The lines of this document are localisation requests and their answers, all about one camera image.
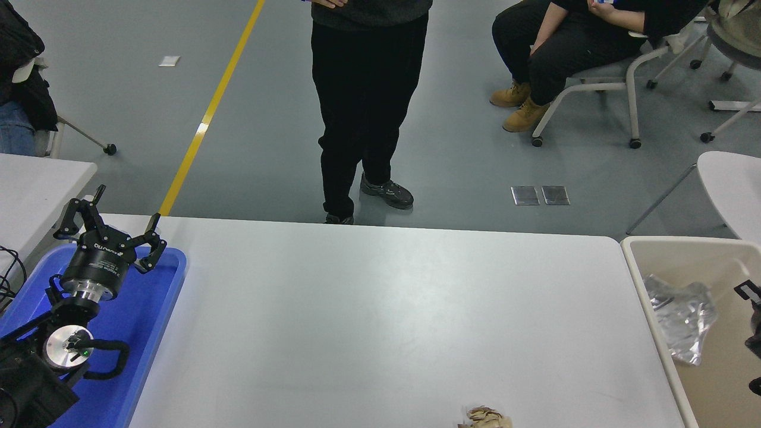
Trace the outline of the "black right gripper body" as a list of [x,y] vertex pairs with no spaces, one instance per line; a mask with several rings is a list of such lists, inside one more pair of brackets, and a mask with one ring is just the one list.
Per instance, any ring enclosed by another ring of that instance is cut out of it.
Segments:
[[753,314],[750,319],[750,327],[753,335],[745,340],[745,347],[756,357],[760,358],[760,305],[758,303],[751,303],[751,306]]

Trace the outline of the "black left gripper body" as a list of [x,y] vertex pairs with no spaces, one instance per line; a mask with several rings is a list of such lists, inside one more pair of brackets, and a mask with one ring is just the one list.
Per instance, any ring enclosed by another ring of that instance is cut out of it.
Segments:
[[61,276],[64,292],[73,294],[76,285],[90,282],[106,288],[107,296],[119,295],[128,269],[136,261],[135,248],[127,244],[130,238],[117,229],[109,229],[106,240],[96,230],[82,233],[78,248]]

